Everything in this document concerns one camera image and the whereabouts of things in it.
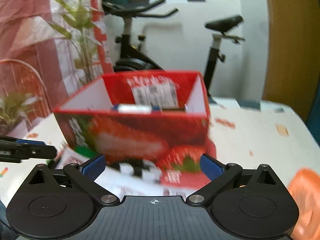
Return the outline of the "black white sock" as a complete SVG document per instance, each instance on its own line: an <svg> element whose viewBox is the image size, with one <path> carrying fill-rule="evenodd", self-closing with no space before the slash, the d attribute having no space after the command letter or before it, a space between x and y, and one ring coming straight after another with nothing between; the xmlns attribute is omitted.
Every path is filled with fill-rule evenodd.
<svg viewBox="0 0 320 240"><path fill-rule="evenodd" d="M158 184L162 171L156 164L146 159L126 159L109 165L123 175L136 177L144 181Z"/></svg>

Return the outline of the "wooden door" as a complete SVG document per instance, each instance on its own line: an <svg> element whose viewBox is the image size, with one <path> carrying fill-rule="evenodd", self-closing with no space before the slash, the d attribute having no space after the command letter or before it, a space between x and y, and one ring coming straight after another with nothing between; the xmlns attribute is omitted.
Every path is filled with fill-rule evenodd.
<svg viewBox="0 0 320 240"><path fill-rule="evenodd" d="M303 121L319 82L319 0L267 0L268 66L263 99L290 106Z"/></svg>

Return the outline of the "red strawberry cardboard box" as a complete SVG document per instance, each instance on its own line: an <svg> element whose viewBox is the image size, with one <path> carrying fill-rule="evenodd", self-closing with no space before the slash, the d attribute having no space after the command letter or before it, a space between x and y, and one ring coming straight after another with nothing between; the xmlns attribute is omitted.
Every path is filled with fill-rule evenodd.
<svg viewBox="0 0 320 240"><path fill-rule="evenodd" d="M210 110L196 71L105 74L54 109L70 148L99 153L112 166L162 186L199 189L208 183L200 157L215 156Z"/></svg>

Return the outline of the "pink printed backdrop cloth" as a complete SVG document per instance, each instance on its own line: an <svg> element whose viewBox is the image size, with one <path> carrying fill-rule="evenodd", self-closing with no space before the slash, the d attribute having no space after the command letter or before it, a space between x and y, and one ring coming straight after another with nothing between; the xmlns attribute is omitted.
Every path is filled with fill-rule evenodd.
<svg viewBox="0 0 320 240"><path fill-rule="evenodd" d="M1 0L1 135L24 137L112 70L102 0Z"/></svg>

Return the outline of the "orange plastic bowl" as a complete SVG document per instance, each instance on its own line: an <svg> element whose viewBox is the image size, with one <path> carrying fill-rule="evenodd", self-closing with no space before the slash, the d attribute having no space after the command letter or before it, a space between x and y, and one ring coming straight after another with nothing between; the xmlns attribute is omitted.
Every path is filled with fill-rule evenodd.
<svg viewBox="0 0 320 240"><path fill-rule="evenodd" d="M298 222L291 237L319 240L319 174L308 168L299 170L288 190L299 208Z"/></svg>

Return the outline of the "black exercise bike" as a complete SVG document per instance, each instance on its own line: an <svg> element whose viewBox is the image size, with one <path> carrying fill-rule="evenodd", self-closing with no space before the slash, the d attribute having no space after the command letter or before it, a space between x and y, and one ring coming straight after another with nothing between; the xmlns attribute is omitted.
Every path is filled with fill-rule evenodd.
<svg viewBox="0 0 320 240"><path fill-rule="evenodd" d="M165 3L123 7L103 2L114 40L114 71L197 70L209 94L234 97L241 50L229 46L245 41L239 28L243 17L215 17L206 5L168 10Z"/></svg>

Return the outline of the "white patterned table mat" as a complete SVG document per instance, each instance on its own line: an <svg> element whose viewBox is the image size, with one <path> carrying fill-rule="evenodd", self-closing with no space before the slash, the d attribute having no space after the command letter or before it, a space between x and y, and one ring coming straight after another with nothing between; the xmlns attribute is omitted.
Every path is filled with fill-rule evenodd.
<svg viewBox="0 0 320 240"><path fill-rule="evenodd" d="M63 172L89 158L67 146L50 115L24 139L54 146L54 159L1 163L1 239L293 239L299 208L288 186L303 168L319 174L319 144L286 106L217 98L210 110L210 156L242 167L210 206L185 202L200 188L162 186L108 164L95 182L120 203L96 206Z"/></svg>

